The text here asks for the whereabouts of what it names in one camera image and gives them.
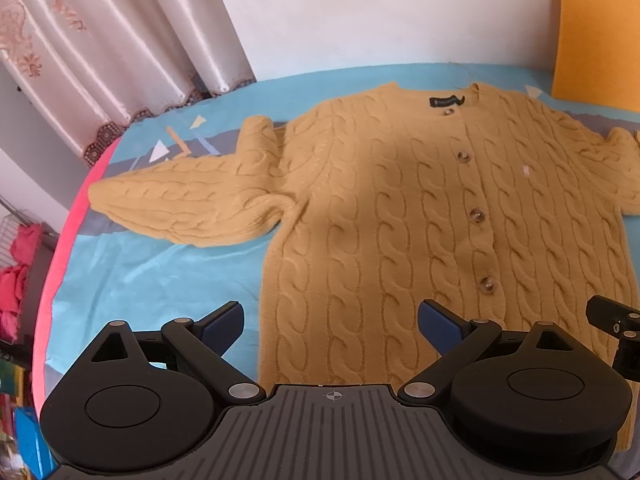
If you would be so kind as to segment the orange headboard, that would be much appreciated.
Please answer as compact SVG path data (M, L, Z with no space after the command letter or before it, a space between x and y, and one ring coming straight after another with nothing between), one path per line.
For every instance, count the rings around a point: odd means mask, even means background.
M551 95L638 112L639 0L560 0Z

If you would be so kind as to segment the pink embroidered curtain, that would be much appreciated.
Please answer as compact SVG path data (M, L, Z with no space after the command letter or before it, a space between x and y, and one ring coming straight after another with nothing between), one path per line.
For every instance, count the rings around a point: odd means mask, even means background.
M88 165L135 122L255 79L222 0L1 0L1 61Z

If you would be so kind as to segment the pink clothes in rack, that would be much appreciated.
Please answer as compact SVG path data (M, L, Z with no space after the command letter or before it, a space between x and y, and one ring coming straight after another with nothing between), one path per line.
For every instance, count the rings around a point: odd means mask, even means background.
M15 234L1 244L1 339L15 344L20 328L28 272L35 261L43 228L19 223Z

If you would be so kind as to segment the mustard cable-knit cardigan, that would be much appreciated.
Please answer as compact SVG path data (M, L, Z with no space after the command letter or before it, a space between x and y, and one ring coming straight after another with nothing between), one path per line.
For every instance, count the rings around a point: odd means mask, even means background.
M93 210L196 247L269 235L258 379L401 386L435 361L433 299L509 330L551 321L599 358L615 344L590 297L636 306L624 220L639 211L639 137L607 134L516 91L396 84L276 125L233 153L180 156L91 185Z

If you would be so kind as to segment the blue patterned bed sheet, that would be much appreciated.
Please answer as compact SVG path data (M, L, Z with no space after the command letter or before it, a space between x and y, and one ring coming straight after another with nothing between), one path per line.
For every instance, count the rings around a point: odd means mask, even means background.
M480 64L410 64L303 74L251 84L213 100L137 124L90 171L98 182L149 167L177 154L167 130L177 127L195 155L233 152L244 118L264 114L288 120L314 105L395 81L408 89L448 90L484 82L515 90L573 115L590 129L638 128L639 117L611 107L552 99L543 70ZM228 351L230 362L255 376L258 296L269 237L231 247L198 249L131 233L93 211L80 192L55 249L38 314L48 341L34 355L37 404L55 389L73 359L111 320L154 330L178 315L205 314L229 300L244 309L244 332ZM506 479L510 471L474 457L442 421L428 415L376 438L369 405L345 388L283 393L272 413L247 419L232 434L162 479Z

